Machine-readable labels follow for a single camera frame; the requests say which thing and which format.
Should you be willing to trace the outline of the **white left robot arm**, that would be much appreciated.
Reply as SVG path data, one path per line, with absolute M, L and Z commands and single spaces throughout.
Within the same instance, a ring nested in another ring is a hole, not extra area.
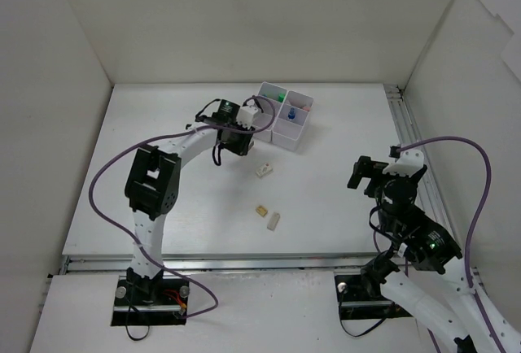
M 188 134 L 163 146 L 138 148 L 125 184 L 125 196 L 134 218 L 134 253 L 126 283 L 145 305 L 160 299 L 164 270 L 162 241 L 166 216 L 178 200 L 181 170 L 193 158 L 211 149 L 214 163 L 221 151 L 245 156 L 252 147 L 253 123 L 263 112 L 257 104 L 238 105 L 219 99 L 211 115 L 200 111 Z

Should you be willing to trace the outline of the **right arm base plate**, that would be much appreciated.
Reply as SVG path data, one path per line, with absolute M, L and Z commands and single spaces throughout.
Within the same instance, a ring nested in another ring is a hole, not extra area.
M 381 320 L 410 318 L 411 315 L 382 295 L 371 297 L 359 275 L 335 275 L 341 320 Z

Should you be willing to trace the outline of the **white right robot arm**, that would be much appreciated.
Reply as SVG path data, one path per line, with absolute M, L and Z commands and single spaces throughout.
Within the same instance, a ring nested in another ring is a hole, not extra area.
M 520 333 L 497 310 L 484 289 L 467 276 L 462 249 L 442 225 L 416 206 L 418 183 L 427 171 L 419 150 L 393 163 L 360 156 L 347 187 L 369 181 L 364 194 L 375 201 L 379 222 L 371 228 L 389 248 L 361 269 L 360 287 L 406 310 L 452 352 L 518 352 Z M 419 272 L 434 272 L 444 283 L 440 303 L 394 263 L 401 257 Z

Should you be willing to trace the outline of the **beige long eraser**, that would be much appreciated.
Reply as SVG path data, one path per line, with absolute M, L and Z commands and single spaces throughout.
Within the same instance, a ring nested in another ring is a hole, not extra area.
M 267 229 L 270 231 L 274 231 L 277 228 L 278 222 L 280 221 L 280 214 L 277 212 L 273 212 L 269 218 Z

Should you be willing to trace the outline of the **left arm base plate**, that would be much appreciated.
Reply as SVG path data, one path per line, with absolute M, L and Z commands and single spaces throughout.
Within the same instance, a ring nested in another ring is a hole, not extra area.
M 111 326 L 184 325 L 189 294 L 188 281 L 168 277 L 159 283 L 151 298 L 148 298 L 121 278 L 113 301 Z

